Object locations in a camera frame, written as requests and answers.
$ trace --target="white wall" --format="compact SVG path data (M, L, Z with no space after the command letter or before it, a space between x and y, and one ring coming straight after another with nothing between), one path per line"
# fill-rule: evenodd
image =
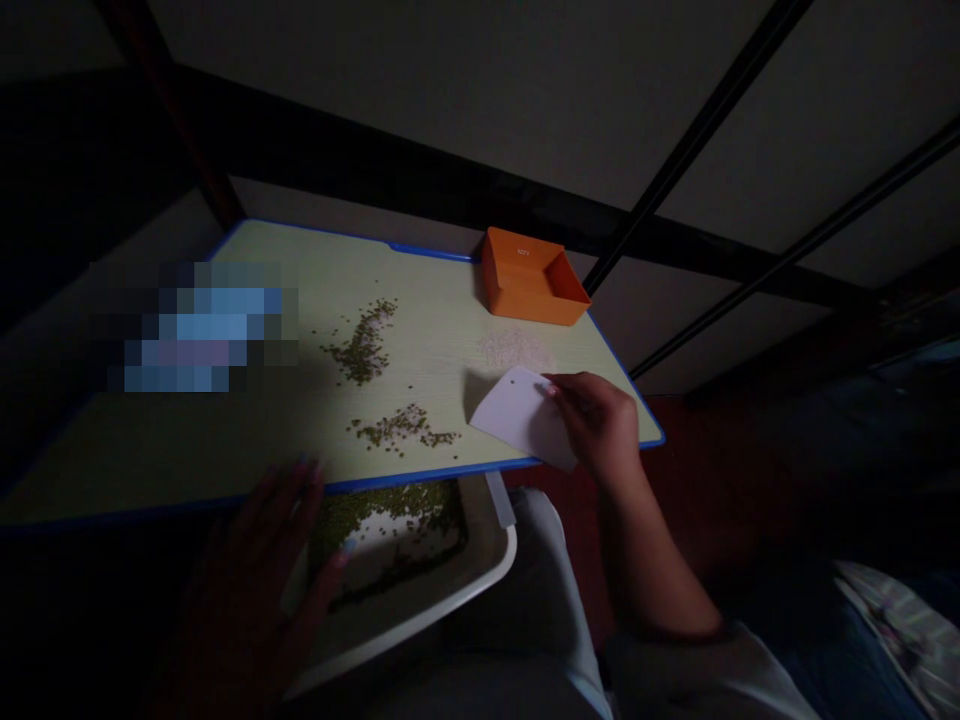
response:
M772 0L150 0L200 70L629 209Z
M460 255L472 254L483 239L482 231L459 225L425 220L247 178L231 177L230 181L247 215L257 220L302 225ZM596 262L596 258L582 253L568 252L567 255L581 280Z
M757 293L636 380L646 395L687 393L830 314Z
M594 295L591 312L631 370L737 287L729 280L621 258ZM648 395L689 392L829 312L758 293L640 377L637 387Z
M125 64L90 0L4 0L0 82Z
M960 114L958 71L960 3L815 2L660 213L780 252Z
M10 448L28 446L83 391L88 323L98 291L115 286L115 264L201 260L222 236L200 194L192 190L110 252L0 339L0 434ZM9 453L4 453L9 460Z
M876 288L960 243L960 150L848 225L800 265Z

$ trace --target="white card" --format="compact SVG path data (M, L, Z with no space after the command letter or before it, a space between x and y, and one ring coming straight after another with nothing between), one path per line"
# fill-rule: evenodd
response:
M542 375L511 368L477 406L470 424L569 473L577 458L556 401L547 397L549 386Z

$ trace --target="plastic tray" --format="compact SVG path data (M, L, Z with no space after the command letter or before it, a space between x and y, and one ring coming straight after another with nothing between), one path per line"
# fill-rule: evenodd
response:
M517 553L516 529L501 526L486 476L471 475L457 482L468 532L463 550L430 572L330 615L317 636L305 669L285 699L296 697L403 642L507 574ZM489 482L502 481L499 474L494 474ZM385 554L384 545L402 541L402 536L395 540L392 531L405 528L406 519L391 521L389 517L371 516L364 522L364 527L367 525L370 530L364 533L365 540L359 542L351 561L355 572L367 573L379 565L378 556ZM381 527L386 530L386 538L379 532ZM307 574L304 552L284 593L282 606L288 612L306 592ZM349 572L345 579L349 582Z

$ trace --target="white sleeve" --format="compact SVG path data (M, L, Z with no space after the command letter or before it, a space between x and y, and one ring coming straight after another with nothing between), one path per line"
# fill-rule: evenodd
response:
M701 645L620 635L605 655L624 720L817 718L783 666L742 625L733 626L723 641Z

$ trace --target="person's right hand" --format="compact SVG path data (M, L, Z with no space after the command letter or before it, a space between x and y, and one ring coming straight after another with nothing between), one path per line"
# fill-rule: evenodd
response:
M602 377L544 375L567 426L577 459L607 490L642 480L638 448L637 403Z

